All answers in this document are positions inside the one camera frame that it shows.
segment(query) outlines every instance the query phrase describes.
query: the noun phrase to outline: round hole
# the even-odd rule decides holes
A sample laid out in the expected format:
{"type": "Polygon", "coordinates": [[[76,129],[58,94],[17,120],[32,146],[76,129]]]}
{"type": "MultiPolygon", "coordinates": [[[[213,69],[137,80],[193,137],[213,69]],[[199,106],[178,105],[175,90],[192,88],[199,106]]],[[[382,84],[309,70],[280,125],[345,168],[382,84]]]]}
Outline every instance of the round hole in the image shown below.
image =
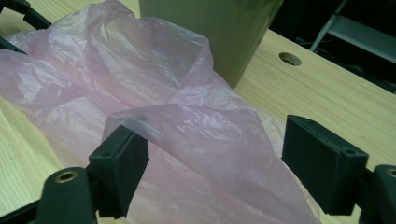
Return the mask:
{"type": "Polygon", "coordinates": [[[287,52],[279,53],[279,58],[284,62],[293,66],[301,65],[301,60],[295,56],[294,54],[290,54],[287,52]]]}
{"type": "Polygon", "coordinates": [[[351,155],[356,154],[356,151],[355,151],[355,150],[352,150],[352,149],[346,149],[345,152],[346,152],[347,154],[351,154],[351,155]]]}
{"type": "Polygon", "coordinates": [[[76,171],[66,171],[57,175],[55,182],[62,184],[76,178],[77,175],[78,173],[76,171]]]}
{"type": "Polygon", "coordinates": [[[387,170],[387,172],[388,172],[388,175],[396,178],[396,169],[395,168],[390,168],[387,170]]]}

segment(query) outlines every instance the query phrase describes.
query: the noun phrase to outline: green container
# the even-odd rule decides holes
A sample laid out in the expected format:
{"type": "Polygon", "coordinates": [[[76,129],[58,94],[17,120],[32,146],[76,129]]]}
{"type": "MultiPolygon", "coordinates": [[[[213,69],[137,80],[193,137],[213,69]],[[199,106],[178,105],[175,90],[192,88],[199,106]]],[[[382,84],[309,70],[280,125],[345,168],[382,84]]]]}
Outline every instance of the green container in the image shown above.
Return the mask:
{"type": "Polygon", "coordinates": [[[209,38],[214,70],[234,88],[283,0],[139,0],[158,17],[209,38]]]}

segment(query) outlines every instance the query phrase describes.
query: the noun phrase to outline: pink plastic bag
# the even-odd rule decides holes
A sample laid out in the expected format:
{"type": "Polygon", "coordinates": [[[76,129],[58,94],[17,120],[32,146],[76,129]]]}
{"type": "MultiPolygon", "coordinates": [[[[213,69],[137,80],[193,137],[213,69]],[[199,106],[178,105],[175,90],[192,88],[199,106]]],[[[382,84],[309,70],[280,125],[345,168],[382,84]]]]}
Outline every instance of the pink plastic bag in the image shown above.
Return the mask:
{"type": "Polygon", "coordinates": [[[318,223],[276,156],[282,126],[213,72],[206,38],[107,0],[8,40],[28,55],[0,50],[0,93],[65,166],[121,124],[150,141],[130,222],[318,223]]]}

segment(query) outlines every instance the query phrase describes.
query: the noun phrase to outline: wood grain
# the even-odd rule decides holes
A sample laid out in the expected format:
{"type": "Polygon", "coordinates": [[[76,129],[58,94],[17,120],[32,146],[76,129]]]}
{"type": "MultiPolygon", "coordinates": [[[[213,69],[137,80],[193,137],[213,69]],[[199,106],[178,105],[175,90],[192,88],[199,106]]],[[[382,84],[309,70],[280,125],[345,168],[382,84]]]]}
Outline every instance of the wood grain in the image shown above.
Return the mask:
{"type": "MultiPolygon", "coordinates": [[[[31,0],[54,22],[98,1],[31,0]]],[[[137,0],[121,1],[139,16],[137,0]]],[[[18,13],[0,14],[0,35],[33,30],[18,13]]],[[[235,91],[285,123],[288,114],[314,119],[370,154],[368,167],[396,164],[396,96],[268,31],[235,91]],[[288,52],[300,66],[283,63],[288,52]]],[[[0,97],[0,216],[37,200],[42,184],[62,168],[46,137],[16,107],[0,97]]],[[[323,223],[357,223],[321,215],[323,223]]],[[[112,223],[110,219],[101,223],[112,223]]]]}

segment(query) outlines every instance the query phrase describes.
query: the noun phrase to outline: black plastic bracket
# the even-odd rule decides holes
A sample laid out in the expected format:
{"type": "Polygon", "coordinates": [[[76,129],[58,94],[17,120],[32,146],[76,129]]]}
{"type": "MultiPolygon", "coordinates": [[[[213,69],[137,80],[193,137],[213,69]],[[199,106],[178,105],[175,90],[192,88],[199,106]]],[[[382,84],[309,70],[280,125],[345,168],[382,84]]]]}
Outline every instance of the black plastic bracket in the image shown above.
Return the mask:
{"type": "Polygon", "coordinates": [[[96,210],[101,217],[126,217],[148,162],[148,141],[120,126],[91,154],[86,169],[52,174],[39,201],[0,217],[0,224],[92,224],[96,210]]]}
{"type": "MultiPolygon", "coordinates": [[[[37,30],[39,29],[47,29],[51,26],[51,23],[45,19],[42,15],[40,15],[37,11],[30,8],[30,3],[24,0],[0,0],[0,13],[3,8],[9,8],[13,11],[19,12],[23,15],[23,20],[35,27],[37,30]]],[[[24,53],[21,49],[13,46],[11,43],[6,41],[4,38],[0,37],[0,49],[9,49],[13,51],[17,51],[20,53],[24,53]]]]}
{"type": "Polygon", "coordinates": [[[396,220],[396,167],[365,168],[369,155],[311,119],[289,115],[282,160],[299,177],[323,212],[351,215],[361,223],[396,220]]]}

